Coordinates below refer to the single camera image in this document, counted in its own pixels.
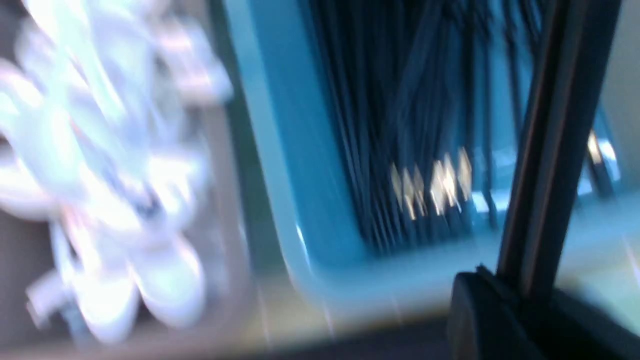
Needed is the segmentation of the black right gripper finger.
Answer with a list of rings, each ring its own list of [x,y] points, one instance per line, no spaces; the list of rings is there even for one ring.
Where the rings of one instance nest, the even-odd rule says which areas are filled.
[[[637,360],[639,337],[556,289],[620,0],[550,0],[496,272],[454,278],[454,360]]]

